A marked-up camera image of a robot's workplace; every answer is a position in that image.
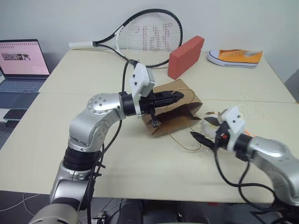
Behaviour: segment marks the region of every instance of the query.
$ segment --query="tabletop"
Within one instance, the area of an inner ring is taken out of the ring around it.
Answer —
[[[58,165],[63,158],[71,120],[86,106],[92,95],[41,93],[0,150],[0,190],[44,193],[52,188]],[[299,105],[294,103],[202,100],[198,112],[222,111],[237,105],[255,135],[285,143],[299,157]],[[201,123],[194,130],[199,130]],[[117,124],[107,134],[109,142]],[[199,143],[185,128],[173,136],[186,147]],[[233,182],[240,178],[245,163],[225,150],[219,151],[224,174]],[[99,177],[94,196],[188,200],[209,202],[243,202],[237,189],[220,177],[213,153],[205,146],[198,152],[181,148],[169,135],[149,135],[136,116],[127,117],[116,141],[104,157],[103,176]],[[245,178],[271,186],[267,175],[254,165]],[[244,190],[253,202],[271,202],[263,189]]]
[[[122,58],[108,50],[72,50],[40,92],[87,95],[119,92],[124,64]],[[156,85],[173,81],[167,70],[167,66],[152,69]],[[129,66],[127,79],[132,72]],[[180,78],[200,99],[295,102],[264,57],[254,69],[229,68],[209,62],[206,53],[201,53],[199,60]]]

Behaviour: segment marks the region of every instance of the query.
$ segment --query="orange object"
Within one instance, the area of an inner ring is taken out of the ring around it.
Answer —
[[[211,50],[207,55],[209,61],[220,66],[254,68],[257,66],[262,51],[249,50]]]
[[[199,59],[200,51],[205,39],[195,36],[169,56],[168,76],[177,79]]]

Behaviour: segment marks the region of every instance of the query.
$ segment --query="white racket grip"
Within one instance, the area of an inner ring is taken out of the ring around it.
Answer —
[[[69,43],[69,48],[71,50],[76,50],[76,49],[86,49],[86,48],[94,48],[93,42],[77,42],[77,43]]]

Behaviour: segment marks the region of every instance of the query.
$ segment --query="paper bag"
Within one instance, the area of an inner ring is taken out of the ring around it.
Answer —
[[[157,128],[153,128],[149,114],[142,116],[142,120],[150,134],[158,136],[170,133],[180,128],[192,126],[200,121],[200,118],[195,113],[202,106],[202,102],[196,95],[193,96],[193,92],[188,89],[189,87],[181,79],[157,86],[153,91],[174,91],[180,88],[186,88],[186,90],[178,90],[184,94],[184,98],[167,107],[156,108],[155,115],[159,120],[159,126]]]

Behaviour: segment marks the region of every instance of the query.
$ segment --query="shoe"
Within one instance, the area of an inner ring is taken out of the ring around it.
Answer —
[[[211,50],[207,59],[217,65],[227,67],[255,68],[261,60],[262,51]]]

